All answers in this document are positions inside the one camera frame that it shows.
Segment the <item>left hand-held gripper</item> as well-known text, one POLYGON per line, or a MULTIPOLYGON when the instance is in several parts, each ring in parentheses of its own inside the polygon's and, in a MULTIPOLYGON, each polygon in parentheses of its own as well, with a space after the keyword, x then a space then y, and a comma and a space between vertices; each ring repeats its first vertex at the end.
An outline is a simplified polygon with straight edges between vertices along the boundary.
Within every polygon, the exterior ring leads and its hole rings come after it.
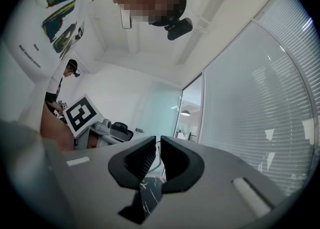
POLYGON ((123 140, 110 134, 112 122, 104 118, 87 94, 64 110, 63 115, 73 134, 73 146, 76 150, 88 148, 90 132, 99 136, 97 148, 124 143, 123 140))

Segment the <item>person's left forearm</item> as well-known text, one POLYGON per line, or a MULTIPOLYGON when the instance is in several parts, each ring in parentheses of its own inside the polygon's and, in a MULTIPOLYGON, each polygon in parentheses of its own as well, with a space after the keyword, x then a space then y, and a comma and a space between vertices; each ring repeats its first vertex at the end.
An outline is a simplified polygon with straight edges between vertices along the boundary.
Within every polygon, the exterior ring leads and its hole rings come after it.
POLYGON ((62 152, 74 150, 74 137, 72 131, 65 123, 49 111, 46 104, 43 104, 40 135, 43 138, 55 141, 62 152))

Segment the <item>black metal railing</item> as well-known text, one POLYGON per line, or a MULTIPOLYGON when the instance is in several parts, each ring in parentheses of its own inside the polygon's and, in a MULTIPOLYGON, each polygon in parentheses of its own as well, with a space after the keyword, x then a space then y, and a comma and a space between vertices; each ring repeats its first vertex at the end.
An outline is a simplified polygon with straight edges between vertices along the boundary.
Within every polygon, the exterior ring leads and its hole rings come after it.
POLYGON ((197 143, 197 140, 198 140, 198 137, 195 134, 193 134, 191 131, 187 131, 187 132, 182 132, 181 130, 176 131, 174 134, 174 137, 181 140, 190 141, 193 143, 197 143))

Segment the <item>black mesh office chair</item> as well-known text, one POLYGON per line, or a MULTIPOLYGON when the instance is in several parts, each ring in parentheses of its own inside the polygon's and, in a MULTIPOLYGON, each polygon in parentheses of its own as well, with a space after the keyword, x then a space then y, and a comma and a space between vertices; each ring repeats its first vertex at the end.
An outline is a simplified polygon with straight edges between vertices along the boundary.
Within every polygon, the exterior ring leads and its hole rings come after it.
POLYGON ((128 142, 134 136, 134 133, 128 129, 128 126, 122 122, 114 122, 111 125, 110 134, 114 140, 120 143, 128 142))

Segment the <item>person's white printed shirt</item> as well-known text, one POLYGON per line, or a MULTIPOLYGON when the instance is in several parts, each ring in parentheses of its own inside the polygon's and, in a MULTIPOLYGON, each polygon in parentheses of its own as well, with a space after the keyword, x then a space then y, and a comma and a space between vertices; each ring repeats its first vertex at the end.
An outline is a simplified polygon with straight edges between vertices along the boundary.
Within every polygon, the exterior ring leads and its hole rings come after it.
POLYGON ((40 130, 49 81, 92 0, 20 0, 0 36, 0 120, 40 130))

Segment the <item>frosted glass door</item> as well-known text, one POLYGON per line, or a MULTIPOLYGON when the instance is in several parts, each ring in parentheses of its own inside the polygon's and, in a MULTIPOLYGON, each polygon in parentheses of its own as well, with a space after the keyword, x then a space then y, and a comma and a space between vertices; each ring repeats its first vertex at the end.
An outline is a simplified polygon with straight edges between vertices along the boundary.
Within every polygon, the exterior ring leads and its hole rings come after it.
POLYGON ((179 88, 163 82, 156 82, 152 85, 150 134, 156 136, 158 141, 161 136, 174 135, 181 99, 182 91, 179 88))

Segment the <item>person's worn thin-rimmed eyeglasses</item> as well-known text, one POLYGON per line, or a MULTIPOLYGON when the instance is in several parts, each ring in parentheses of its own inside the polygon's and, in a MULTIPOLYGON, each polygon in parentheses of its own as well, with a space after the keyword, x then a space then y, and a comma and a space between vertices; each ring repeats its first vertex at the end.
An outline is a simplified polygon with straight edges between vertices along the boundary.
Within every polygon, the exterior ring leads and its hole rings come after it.
POLYGON ((94 16, 97 19, 118 20, 123 29, 130 30, 132 28, 131 13, 114 0, 92 0, 92 5, 94 16))

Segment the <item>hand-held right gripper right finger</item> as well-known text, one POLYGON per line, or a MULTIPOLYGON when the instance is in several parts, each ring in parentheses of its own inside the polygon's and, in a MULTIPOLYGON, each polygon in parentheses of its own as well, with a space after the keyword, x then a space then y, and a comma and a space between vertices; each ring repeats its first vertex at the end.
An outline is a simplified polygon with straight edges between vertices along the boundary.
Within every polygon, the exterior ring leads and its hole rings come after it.
POLYGON ((284 200, 267 176, 239 157, 162 136, 166 172, 150 229, 259 229, 284 200))

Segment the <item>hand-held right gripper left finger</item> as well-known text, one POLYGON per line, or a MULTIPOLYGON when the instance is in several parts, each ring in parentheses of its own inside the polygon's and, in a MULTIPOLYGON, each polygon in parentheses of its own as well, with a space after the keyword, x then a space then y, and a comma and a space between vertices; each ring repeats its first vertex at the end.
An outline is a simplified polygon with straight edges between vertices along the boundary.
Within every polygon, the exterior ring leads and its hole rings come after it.
POLYGON ((156 138, 61 153, 48 142, 52 172, 74 215, 76 229, 157 229, 156 138))

